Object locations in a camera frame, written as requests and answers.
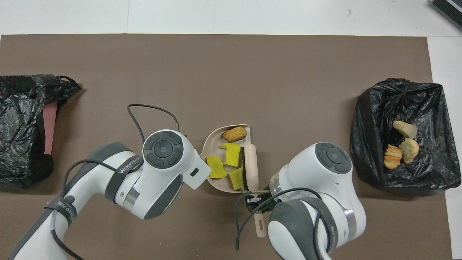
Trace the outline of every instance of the yellow sponge piece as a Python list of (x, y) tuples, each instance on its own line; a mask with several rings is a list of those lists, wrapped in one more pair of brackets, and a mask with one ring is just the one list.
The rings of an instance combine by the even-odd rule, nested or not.
[(238, 190), (244, 186), (244, 183), (242, 183), (242, 169), (243, 167), (240, 167), (229, 173), (234, 190)]
[(209, 156), (206, 158), (207, 165), (212, 169), (209, 177), (212, 179), (221, 179), (226, 177), (227, 173), (223, 168), (223, 163), (215, 156)]
[(235, 143), (224, 143), (221, 145), (222, 149), (226, 149), (226, 162), (229, 166), (239, 166), (239, 154), (241, 153), (241, 146)]

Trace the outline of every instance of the black garbage bag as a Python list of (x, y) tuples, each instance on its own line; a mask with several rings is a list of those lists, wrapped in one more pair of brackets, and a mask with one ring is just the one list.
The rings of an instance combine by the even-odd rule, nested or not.
[[(405, 137), (393, 128), (401, 120), (418, 127), (414, 161), (387, 169), (383, 164), (389, 144), (398, 147)], [(362, 93), (356, 103), (350, 150), (359, 178), (377, 188), (431, 196), (461, 183), (443, 87), (387, 79)]]
[(65, 102), (78, 90), (65, 76), (0, 76), (0, 184), (26, 187), (51, 174), (43, 106)]

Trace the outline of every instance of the bread piece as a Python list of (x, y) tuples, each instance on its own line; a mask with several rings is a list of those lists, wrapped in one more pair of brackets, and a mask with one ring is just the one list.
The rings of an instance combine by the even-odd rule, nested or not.
[(392, 163), (392, 162), (390, 162), (390, 161), (388, 161), (386, 159), (383, 159), (383, 164), (385, 165), (385, 167), (387, 169), (394, 169), (394, 168), (398, 167), (398, 164), (394, 164), (394, 163)]
[(403, 158), (403, 151), (401, 151), (401, 149), (399, 149), (398, 147), (389, 144), (388, 148), (385, 150), (385, 155)]
[(403, 121), (394, 121), (393, 128), (398, 130), (399, 133), (404, 135), (405, 137), (414, 139), (417, 135), (417, 126), (405, 123)]
[(247, 136), (247, 131), (242, 126), (235, 127), (223, 133), (223, 138), (227, 142), (239, 141), (239, 140), (244, 139), (246, 136)]
[(403, 151), (403, 161), (408, 164), (411, 163), (419, 153), (419, 144), (411, 138), (404, 139), (400, 144), (400, 149)]
[(401, 158), (398, 158), (398, 157), (394, 157), (394, 156), (389, 156), (389, 155), (386, 155), (383, 157), (384, 160), (386, 161), (390, 161), (396, 165), (399, 165), (401, 163)]

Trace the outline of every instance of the black strap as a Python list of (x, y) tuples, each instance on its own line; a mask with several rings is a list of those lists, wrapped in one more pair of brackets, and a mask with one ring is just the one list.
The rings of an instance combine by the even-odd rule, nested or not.
[(130, 173), (132, 169), (138, 166), (143, 162), (143, 159), (139, 155), (134, 155), (121, 164), (112, 174), (111, 179), (109, 180), (106, 190), (104, 191), (104, 197), (116, 204), (116, 193), (120, 188), (123, 180), (126, 175)]
[(332, 213), (330, 212), (329, 208), (322, 200), (318, 198), (303, 197), (299, 198), (299, 200), (305, 201), (306, 203), (310, 204), (312, 207), (320, 211), (322, 221), (326, 227), (327, 234), (329, 235), (327, 253), (333, 252), (334, 249), (337, 247), (337, 243), (339, 241), (339, 234), (337, 230), (337, 225), (335, 224), (334, 217), (332, 216)]
[(67, 219), (67, 226), (70, 227), (77, 217), (77, 210), (72, 202), (74, 202), (73, 196), (66, 198), (56, 196), (45, 206), (45, 209), (53, 209), (61, 213)]

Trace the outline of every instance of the brown paper mat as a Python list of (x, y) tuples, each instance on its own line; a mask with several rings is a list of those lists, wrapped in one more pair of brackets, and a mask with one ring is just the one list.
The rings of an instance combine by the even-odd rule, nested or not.
[[(38, 73), (67, 75), (84, 91), (58, 115), (52, 176), (30, 188), (0, 192), (0, 259), (59, 191), (73, 162), (104, 142), (119, 141), (140, 153), (127, 104), (170, 110), (199, 152), (216, 128), (250, 124), (263, 188), (315, 142), (348, 150), (356, 98), (376, 82), (432, 81), (421, 37), (2, 36), (0, 74)], [(160, 112), (134, 111), (146, 134), (174, 127)], [(444, 194), (409, 200), (356, 177), (354, 183), (365, 207), (366, 231), (338, 248), (333, 259), (451, 258)], [(267, 238), (256, 237), (253, 223), (243, 233), (240, 251), (234, 251), (235, 199), (207, 182), (196, 191), (185, 186), (163, 215), (142, 221), (98, 195), (64, 242), (85, 259), (279, 259)]]

